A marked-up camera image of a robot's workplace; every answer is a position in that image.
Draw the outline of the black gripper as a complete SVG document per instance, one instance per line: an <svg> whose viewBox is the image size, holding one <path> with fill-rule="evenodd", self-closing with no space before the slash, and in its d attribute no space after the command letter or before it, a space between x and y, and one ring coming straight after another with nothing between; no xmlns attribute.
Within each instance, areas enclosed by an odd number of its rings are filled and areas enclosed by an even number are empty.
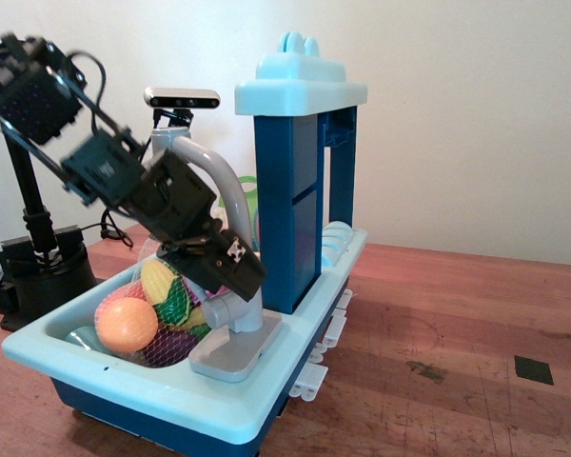
<svg viewBox="0 0 571 457"><path fill-rule="evenodd" d="M157 257L202 289L221 287L251 300L266 268L234 230L210 215L216 194L175 152L166 149L150 163L123 209L163 245Z"/></svg>

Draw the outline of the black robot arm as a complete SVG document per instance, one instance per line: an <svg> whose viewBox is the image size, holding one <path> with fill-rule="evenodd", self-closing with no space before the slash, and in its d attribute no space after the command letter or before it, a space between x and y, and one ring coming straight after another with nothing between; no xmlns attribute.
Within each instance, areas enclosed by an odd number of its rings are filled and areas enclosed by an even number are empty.
<svg viewBox="0 0 571 457"><path fill-rule="evenodd" d="M159 242L160 258L196 285L255 297L266 269L252 249L246 198L229 164L184 135L145 162L144 144L89 99L85 85L72 56L50 41L2 36L0 127L28 230L0 252L18 300L7 328L22 328L96 284L82 231L53 227L34 162L85 204L101 201L139 222Z"/></svg>

